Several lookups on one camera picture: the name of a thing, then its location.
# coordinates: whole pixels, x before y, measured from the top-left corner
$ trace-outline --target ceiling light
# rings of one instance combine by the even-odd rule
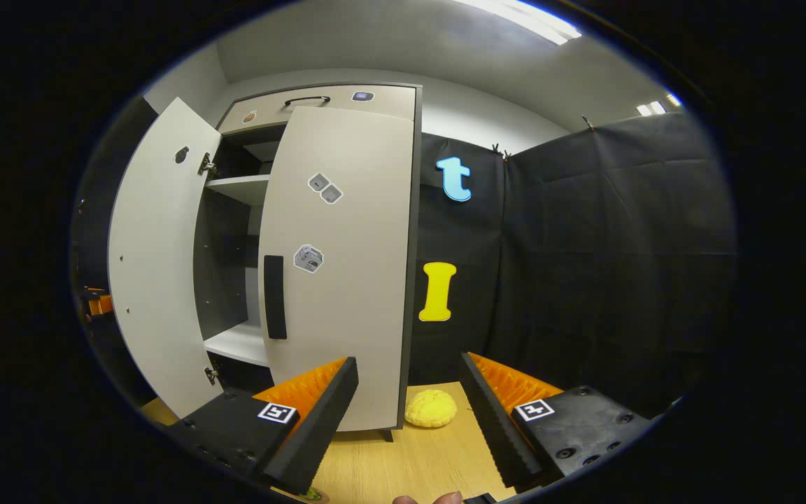
[[[558,45],[580,37],[580,32],[564,20],[517,0],[453,0],[453,2],[476,7],[503,19],[511,20],[515,25],[529,29],[547,41]]]

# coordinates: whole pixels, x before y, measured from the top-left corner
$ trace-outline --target sticker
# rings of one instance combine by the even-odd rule
[[[336,204],[338,200],[344,197],[344,192],[338,189],[337,185],[329,185],[322,191],[323,201],[327,204]]]
[[[458,157],[446,157],[437,162],[437,169],[444,170],[444,192],[447,197],[455,201],[468,201],[471,197],[471,189],[462,186],[462,178],[471,176],[471,169],[462,166],[462,160]]]
[[[310,244],[301,245],[294,254],[294,266],[305,272],[316,272],[324,261],[323,252]]]
[[[265,408],[263,408],[263,411],[257,415],[257,418],[275,421],[278,422],[278,424],[287,424],[288,421],[291,420],[291,416],[294,415],[295,411],[297,411],[297,408],[291,408],[291,406],[284,405],[275,405],[270,402]]]
[[[422,322],[450,320],[452,312],[447,307],[447,300],[450,297],[450,278],[456,274],[456,267],[449,262],[429,262],[422,269],[428,275],[428,290],[425,309],[418,313],[418,319]]]
[[[518,410],[518,414],[521,415],[521,418],[524,418],[524,421],[537,420],[538,418],[542,418],[547,414],[553,414],[556,412],[556,410],[550,408],[543,399],[537,399],[537,401],[528,402],[527,404],[521,406],[515,406],[515,409]]]
[[[344,191],[340,190],[339,186],[332,185],[327,176],[322,173],[317,173],[311,176],[309,181],[306,182],[310,189],[320,194],[323,201],[327,204],[336,204],[338,200],[344,197]]]
[[[355,102],[371,102],[372,98],[375,98],[375,93],[373,92],[362,92],[362,90],[358,90],[358,92],[353,93],[353,96],[350,98]]]
[[[329,182],[329,179],[325,178],[322,173],[313,175],[313,178],[310,178],[310,181],[307,182],[307,184],[310,185],[310,189],[313,189],[313,191],[316,192],[320,192],[324,188],[327,188],[330,183],[331,182]]]
[[[188,147],[182,147],[182,149],[176,151],[176,155],[173,156],[173,160],[175,160],[176,164],[185,160],[185,154],[188,154]]]

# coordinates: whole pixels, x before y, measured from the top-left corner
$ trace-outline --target white wall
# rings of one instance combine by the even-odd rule
[[[157,114],[179,97],[193,111],[198,112],[199,116],[205,118],[214,100],[224,90],[226,74],[214,43],[206,45],[160,76],[153,86],[145,90],[144,97]]]
[[[365,68],[287,71],[240,80],[228,84],[212,101],[208,112],[201,116],[215,127],[235,99],[300,85],[351,81],[422,84],[423,133],[455,138],[487,149],[499,144],[501,151],[518,153],[570,133],[523,106],[480,90],[402,71]]]

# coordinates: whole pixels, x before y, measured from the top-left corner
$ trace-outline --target black curtain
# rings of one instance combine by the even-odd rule
[[[444,192],[438,160],[458,157],[470,168],[462,186],[466,202]],[[502,157],[492,150],[434,134],[422,134],[419,190],[416,294],[413,304],[409,385],[457,380],[458,352],[483,351],[490,334],[500,256],[502,226]],[[428,277],[426,263],[455,265],[444,322],[422,322]]]
[[[704,137],[684,114],[653,115],[505,163],[487,357],[644,416],[698,380],[735,271],[729,192]]]

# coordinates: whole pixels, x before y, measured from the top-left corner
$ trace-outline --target black handle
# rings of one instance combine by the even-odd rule
[[[285,331],[285,277],[281,255],[263,256],[263,305],[266,309],[266,329],[271,340],[287,340]]]
[[[285,106],[291,105],[291,102],[297,102],[298,99],[322,99],[323,102],[331,102],[332,98],[328,96],[304,96],[304,98],[292,98],[285,100]]]

